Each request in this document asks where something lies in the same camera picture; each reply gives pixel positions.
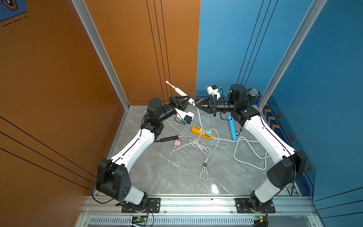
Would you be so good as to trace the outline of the white electric toothbrush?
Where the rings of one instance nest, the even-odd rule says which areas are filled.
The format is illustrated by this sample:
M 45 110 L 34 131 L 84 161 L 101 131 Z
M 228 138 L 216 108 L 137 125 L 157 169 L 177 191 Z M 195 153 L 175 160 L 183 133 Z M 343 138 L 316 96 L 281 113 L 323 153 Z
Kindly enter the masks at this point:
M 168 84 L 168 85 L 170 85 L 174 90 L 175 90 L 175 92 L 177 93 L 177 94 L 179 94 L 180 96 L 188 96 L 185 92 L 183 92 L 180 88 L 178 88 L 178 87 L 176 87 L 176 86 L 174 86 L 174 85 L 172 85 L 169 81 L 165 81 L 166 82 L 166 84 Z M 194 99 L 192 99 L 192 98 L 190 98 L 189 99 L 189 104 L 191 104 L 191 105 L 193 105 L 193 106 L 195 106 L 195 100 Z

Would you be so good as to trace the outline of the orange power strip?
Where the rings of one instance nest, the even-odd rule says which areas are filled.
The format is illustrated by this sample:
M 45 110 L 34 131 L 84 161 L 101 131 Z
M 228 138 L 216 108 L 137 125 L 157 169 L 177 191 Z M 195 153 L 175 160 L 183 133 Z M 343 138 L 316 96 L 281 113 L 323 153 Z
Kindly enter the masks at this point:
M 192 128 L 192 133 L 193 134 L 196 134 L 196 135 L 198 135 L 198 136 L 200 136 L 200 137 L 202 137 L 202 138 L 205 138 L 205 139 L 207 139 L 207 140 L 212 140 L 212 138 L 214 137 L 212 137 L 212 138 L 209 138 L 209 137 L 206 137 L 205 136 L 205 129 L 202 129 L 202 128 L 200 128 L 200 127 L 197 127 L 197 126 L 194 126 L 193 128 Z

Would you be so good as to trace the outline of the black electric toothbrush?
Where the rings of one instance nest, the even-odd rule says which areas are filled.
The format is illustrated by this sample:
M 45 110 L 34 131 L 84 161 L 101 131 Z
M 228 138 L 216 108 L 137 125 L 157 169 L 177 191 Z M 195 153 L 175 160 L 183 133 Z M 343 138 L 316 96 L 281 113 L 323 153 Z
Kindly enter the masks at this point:
M 171 140 L 176 140 L 176 139 L 179 139 L 178 135 L 170 136 L 170 137 L 166 137 L 166 138 L 161 138 L 159 140 L 155 140 L 155 142 L 166 142 L 166 141 L 171 141 Z

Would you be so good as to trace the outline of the pink charger cube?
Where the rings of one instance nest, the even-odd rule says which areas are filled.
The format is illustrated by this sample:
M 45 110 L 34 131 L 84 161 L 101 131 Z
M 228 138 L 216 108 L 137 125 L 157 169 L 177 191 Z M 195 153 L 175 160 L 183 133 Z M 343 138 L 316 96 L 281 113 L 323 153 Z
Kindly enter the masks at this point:
M 179 139 L 176 139 L 175 142 L 174 142 L 174 145 L 177 146 L 177 147 L 180 147 L 181 141 Z

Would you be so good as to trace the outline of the teal charger cube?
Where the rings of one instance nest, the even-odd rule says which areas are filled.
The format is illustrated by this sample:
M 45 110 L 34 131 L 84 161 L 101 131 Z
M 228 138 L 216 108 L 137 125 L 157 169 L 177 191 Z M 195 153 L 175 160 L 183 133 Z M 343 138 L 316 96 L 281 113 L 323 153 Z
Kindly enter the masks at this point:
M 205 136 L 209 137 L 209 138 L 212 138 L 213 137 L 213 132 L 211 130 L 206 130 L 205 131 Z

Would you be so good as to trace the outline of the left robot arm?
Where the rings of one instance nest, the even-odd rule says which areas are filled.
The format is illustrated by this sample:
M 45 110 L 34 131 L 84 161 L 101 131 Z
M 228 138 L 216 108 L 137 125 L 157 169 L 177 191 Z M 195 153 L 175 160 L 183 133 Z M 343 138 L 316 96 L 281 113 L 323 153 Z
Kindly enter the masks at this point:
M 130 204 L 137 212 L 147 211 L 147 193 L 132 185 L 129 171 L 144 150 L 161 134 L 163 121 L 175 116 L 182 124 L 191 123 L 194 115 L 185 111 L 191 100 L 188 95 L 171 96 L 167 105 L 159 98 L 149 100 L 136 136 L 116 155 L 98 164 L 93 188 L 117 200 L 119 204 Z

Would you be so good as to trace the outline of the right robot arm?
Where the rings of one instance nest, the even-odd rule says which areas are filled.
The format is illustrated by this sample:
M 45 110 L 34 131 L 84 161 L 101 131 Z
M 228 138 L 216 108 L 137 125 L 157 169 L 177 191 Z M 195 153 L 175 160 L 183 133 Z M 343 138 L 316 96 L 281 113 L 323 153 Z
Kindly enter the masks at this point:
M 232 120 L 251 133 L 274 162 L 274 166 L 267 171 L 267 179 L 251 193 L 246 203 L 250 212 L 266 212 L 272 206 L 273 197 L 302 176 L 307 155 L 303 151 L 296 152 L 285 143 L 252 106 L 252 102 L 261 96 L 257 89 L 246 89 L 241 84 L 233 84 L 226 100 L 220 98 L 216 85 L 209 86 L 207 92 L 211 97 L 199 101 L 196 107 L 212 115 L 218 112 L 230 113 Z

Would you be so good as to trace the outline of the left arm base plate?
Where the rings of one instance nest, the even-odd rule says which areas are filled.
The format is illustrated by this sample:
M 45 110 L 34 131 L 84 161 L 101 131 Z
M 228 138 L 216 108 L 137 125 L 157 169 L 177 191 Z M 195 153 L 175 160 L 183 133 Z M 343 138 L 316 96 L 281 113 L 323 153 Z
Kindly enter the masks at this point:
M 147 198 L 145 203 L 135 205 L 127 202 L 123 205 L 122 213 L 159 213 L 160 212 L 161 198 L 151 197 Z

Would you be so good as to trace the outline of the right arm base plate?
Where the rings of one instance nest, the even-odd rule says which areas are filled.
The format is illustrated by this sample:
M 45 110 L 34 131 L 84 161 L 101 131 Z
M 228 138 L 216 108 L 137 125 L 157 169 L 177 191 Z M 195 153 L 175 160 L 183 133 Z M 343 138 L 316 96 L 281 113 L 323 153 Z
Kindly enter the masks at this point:
M 276 213 L 276 209 L 272 200 L 261 203 L 255 198 L 235 198 L 234 201 L 238 213 Z

